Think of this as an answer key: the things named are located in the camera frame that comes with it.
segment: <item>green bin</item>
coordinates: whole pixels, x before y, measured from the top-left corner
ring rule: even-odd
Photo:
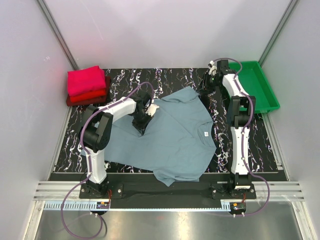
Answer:
[[[255,113],[268,113],[280,108],[280,104],[269,85],[269,82],[257,61],[243,61],[242,71],[239,73],[239,81],[244,90],[251,96],[255,96]],[[238,71],[240,65],[230,62],[229,67]]]

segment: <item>gray cloth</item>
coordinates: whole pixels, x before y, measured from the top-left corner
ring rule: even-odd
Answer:
[[[159,108],[143,136],[132,116],[114,122],[104,159],[153,171],[167,186],[198,181],[216,151],[210,114],[189,86],[154,104]]]

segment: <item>dark red cloth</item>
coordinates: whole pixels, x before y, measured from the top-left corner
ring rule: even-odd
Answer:
[[[106,94],[107,94],[106,88],[103,88],[103,89],[100,89],[97,91],[89,91],[87,93],[80,94],[78,96],[70,96],[70,101],[72,103],[77,103],[77,102],[81,102],[81,101],[85,101],[85,100],[89,100],[89,99],[102,97],[102,96],[105,96]]]
[[[110,87],[110,81],[111,81],[111,78],[109,76],[106,76],[105,77],[105,86],[106,86],[105,92],[107,93],[107,95],[91,98],[91,99],[84,100],[84,101],[78,101],[78,102],[71,102],[70,96],[68,95],[66,98],[66,105],[71,107],[71,106],[87,106],[90,104],[106,103],[108,92],[109,92],[109,87]]]
[[[71,97],[106,88],[105,73],[99,66],[68,71],[67,90]]]

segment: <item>wall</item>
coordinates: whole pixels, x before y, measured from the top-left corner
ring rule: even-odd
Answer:
[[[263,70],[281,108],[270,114],[292,180],[298,180],[320,236],[320,1],[302,0]]]
[[[21,239],[67,113],[71,70],[35,0],[0,2],[1,239]]]
[[[80,68],[258,60],[290,0],[46,0]]]

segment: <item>black marble table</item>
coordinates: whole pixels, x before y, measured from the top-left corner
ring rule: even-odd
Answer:
[[[154,98],[162,98],[186,86],[196,89],[206,68],[151,68],[151,69],[105,69],[111,77],[110,96],[112,101],[127,96],[139,83],[150,82],[154,88]],[[151,93],[149,86],[142,87]],[[217,147],[206,170],[207,173],[224,173],[230,169],[233,159],[233,143],[230,127],[227,124],[229,96],[217,89],[209,96],[209,107],[214,127],[214,143]],[[73,107],[64,135],[58,160],[54,167],[56,173],[84,173],[87,171],[86,158],[81,155],[82,148],[77,137],[77,125],[82,119],[85,107]],[[249,165],[253,172],[277,172],[277,164],[268,139],[261,114],[254,115],[254,123],[249,134]],[[147,170],[114,162],[106,162],[110,173],[149,173]]]

